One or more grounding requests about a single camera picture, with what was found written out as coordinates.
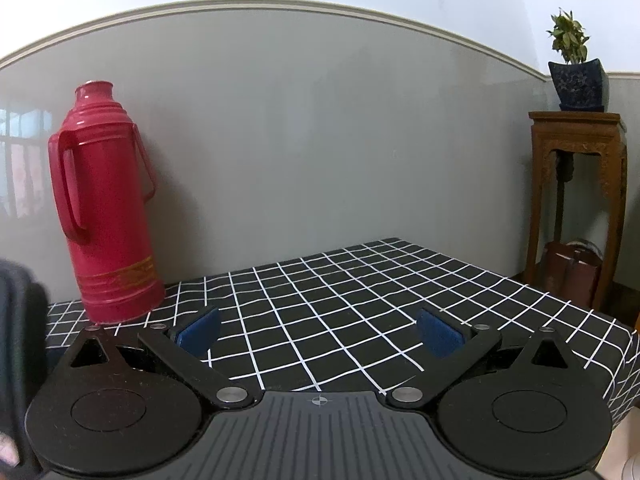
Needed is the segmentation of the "wooden side stand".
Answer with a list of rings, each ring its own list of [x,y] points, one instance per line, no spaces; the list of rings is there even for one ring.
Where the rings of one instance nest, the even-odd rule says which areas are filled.
[[[544,246],[590,240],[602,252],[598,310],[620,254],[626,214],[626,126],[619,114],[531,112],[532,194],[524,282],[541,284]]]

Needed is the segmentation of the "red thermos flask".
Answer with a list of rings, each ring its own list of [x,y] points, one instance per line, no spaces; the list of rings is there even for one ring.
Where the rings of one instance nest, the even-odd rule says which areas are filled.
[[[88,81],[48,141],[52,192],[88,318],[128,322],[165,298],[145,204],[155,170],[113,86]]]

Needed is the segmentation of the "black white checked tablecloth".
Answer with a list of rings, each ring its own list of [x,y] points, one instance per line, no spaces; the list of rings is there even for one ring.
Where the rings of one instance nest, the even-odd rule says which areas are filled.
[[[498,273],[386,238],[303,258],[171,284],[156,310],[112,327],[173,326],[208,306],[221,316],[204,362],[253,388],[386,391],[424,370],[416,319],[433,307],[485,323],[519,344],[556,330],[608,402],[614,420],[639,403],[639,337],[599,312]]]

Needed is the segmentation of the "potted green plant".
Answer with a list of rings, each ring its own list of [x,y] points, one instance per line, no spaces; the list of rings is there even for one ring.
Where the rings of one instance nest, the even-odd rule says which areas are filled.
[[[552,14],[552,50],[561,55],[564,63],[549,62],[551,79],[564,112],[598,112],[608,110],[610,88],[608,74],[601,61],[588,61],[587,41],[590,39],[572,11],[559,10]]]

